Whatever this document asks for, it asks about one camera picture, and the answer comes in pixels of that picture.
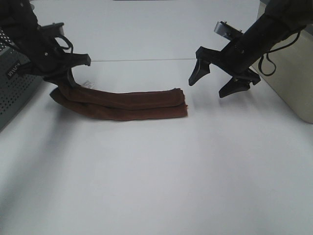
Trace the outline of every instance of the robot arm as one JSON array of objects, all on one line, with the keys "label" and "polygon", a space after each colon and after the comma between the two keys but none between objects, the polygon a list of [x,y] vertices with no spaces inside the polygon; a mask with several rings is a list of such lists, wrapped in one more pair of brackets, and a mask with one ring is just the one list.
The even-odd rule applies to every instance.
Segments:
[{"label": "robot arm", "polygon": [[199,48],[189,85],[210,73],[212,63],[233,77],[220,90],[221,98],[249,90],[250,83],[256,85],[260,81],[259,75],[249,67],[275,44],[312,23],[313,0],[271,0],[264,15],[244,34],[226,23],[218,23],[215,31],[231,41],[222,51]]},{"label": "robot arm", "polygon": [[[89,66],[91,59],[87,54],[73,53],[73,45],[63,34],[64,24],[40,26],[29,0],[0,0],[0,6],[0,27],[31,61],[20,66],[18,73],[41,75],[47,80],[58,76],[74,86],[69,70],[77,65]],[[68,47],[60,46],[56,38],[63,39]]]}]

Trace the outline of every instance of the brown towel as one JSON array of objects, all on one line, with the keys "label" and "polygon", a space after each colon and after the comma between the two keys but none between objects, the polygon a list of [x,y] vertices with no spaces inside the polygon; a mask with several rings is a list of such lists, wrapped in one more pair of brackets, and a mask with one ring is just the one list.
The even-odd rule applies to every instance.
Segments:
[{"label": "brown towel", "polygon": [[49,80],[56,85],[50,96],[64,107],[95,119],[145,120],[187,116],[185,96],[181,89],[163,92],[115,94],[81,87],[60,79]]}]

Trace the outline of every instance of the beige box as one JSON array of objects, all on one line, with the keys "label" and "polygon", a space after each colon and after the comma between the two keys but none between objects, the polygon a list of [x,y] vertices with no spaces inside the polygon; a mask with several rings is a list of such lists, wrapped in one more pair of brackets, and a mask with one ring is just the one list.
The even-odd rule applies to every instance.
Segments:
[{"label": "beige box", "polygon": [[[258,17],[264,13],[265,8],[266,4],[260,2]],[[287,45],[295,37],[296,35],[290,36],[274,48]],[[301,119],[313,123],[313,35],[303,30],[294,45],[269,56],[277,65],[277,70],[274,75],[263,76],[263,79]],[[258,62],[253,67],[260,73]],[[265,59],[262,68],[264,73],[269,73],[274,66]]]}]

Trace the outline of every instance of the perforated metal panel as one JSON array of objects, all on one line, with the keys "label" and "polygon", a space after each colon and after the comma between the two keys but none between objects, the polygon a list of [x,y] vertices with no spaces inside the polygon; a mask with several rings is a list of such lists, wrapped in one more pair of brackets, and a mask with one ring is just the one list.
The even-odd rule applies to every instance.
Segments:
[{"label": "perforated metal panel", "polygon": [[[0,30],[0,37],[11,40]],[[17,67],[28,58],[0,43],[0,129],[2,129],[29,100],[42,81],[40,76],[18,76]]]}]

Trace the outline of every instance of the brown cloth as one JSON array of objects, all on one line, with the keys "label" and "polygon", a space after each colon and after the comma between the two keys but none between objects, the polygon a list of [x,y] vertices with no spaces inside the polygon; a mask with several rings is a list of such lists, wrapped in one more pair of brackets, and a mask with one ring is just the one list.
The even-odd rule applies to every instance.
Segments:
[{"label": "brown cloth", "polygon": [[95,119],[145,120],[181,118],[188,115],[181,89],[163,92],[109,93],[76,86],[62,80],[50,96],[64,107]]}]

